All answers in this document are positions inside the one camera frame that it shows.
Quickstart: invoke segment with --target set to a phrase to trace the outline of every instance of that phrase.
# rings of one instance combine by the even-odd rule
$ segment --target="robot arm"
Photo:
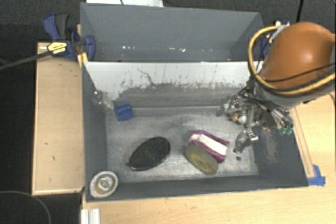
[[[251,129],[253,126],[291,134],[293,121],[289,109],[334,90],[335,35],[313,23],[283,27],[274,40],[270,38],[270,52],[257,72],[252,57],[255,41],[280,27],[264,28],[251,39],[248,47],[251,76],[247,86],[222,106],[231,120],[246,128],[236,139],[236,153],[259,139]]]

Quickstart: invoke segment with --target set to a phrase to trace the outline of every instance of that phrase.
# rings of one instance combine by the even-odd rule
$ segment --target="clamp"
[[[78,61],[84,55],[92,61],[96,52],[96,44],[92,35],[88,35],[81,40],[79,34],[73,27],[67,27],[67,14],[51,13],[43,19],[43,27],[45,32],[51,37],[48,50],[52,56],[65,57],[73,61]]]

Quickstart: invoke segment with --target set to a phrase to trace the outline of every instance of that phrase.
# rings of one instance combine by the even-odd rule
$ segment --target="wooden table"
[[[39,52],[45,50],[39,44]],[[33,195],[77,193],[84,186],[80,69],[64,58],[38,60]],[[319,165],[324,187],[179,198],[83,203],[100,208],[101,223],[334,223],[335,110],[329,95],[296,108],[306,171]]]

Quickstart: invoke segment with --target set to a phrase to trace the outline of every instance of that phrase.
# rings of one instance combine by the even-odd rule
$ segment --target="blue clamp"
[[[317,165],[313,165],[313,167],[314,167],[316,176],[313,178],[307,178],[308,185],[324,187],[324,185],[326,184],[325,176],[321,176],[320,168]]]
[[[56,42],[61,40],[67,44],[66,51],[57,53],[53,56],[61,56],[73,61],[77,61],[77,55],[79,53],[75,48],[80,46],[80,51],[85,51],[88,54],[88,60],[92,61],[96,52],[96,44],[93,36],[86,36],[84,41],[81,41],[79,34],[73,27],[69,27],[67,29],[67,19],[68,15],[57,15],[55,13],[51,13],[43,19],[44,30],[51,37],[51,41]],[[66,32],[70,34],[71,40],[67,39]]]
[[[118,121],[128,120],[133,117],[133,111],[128,103],[118,105],[114,108]]]

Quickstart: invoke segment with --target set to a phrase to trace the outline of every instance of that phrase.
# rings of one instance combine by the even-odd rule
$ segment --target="bin floor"
[[[146,108],[133,109],[133,113],[135,117],[126,121],[118,121],[114,114],[106,118],[108,165],[121,183],[249,176],[258,173],[252,147],[247,147],[239,155],[233,153],[235,139],[244,127],[224,115],[217,117],[215,108]],[[214,176],[203,174],[184,157],[190,131],[193,130],[205,130],[230,142],[226,159],[219,164]],[[144,141],[155,136],[162,136],[170,142],[168,158],[149,170],[132,170],[128,166],[132,153]]]

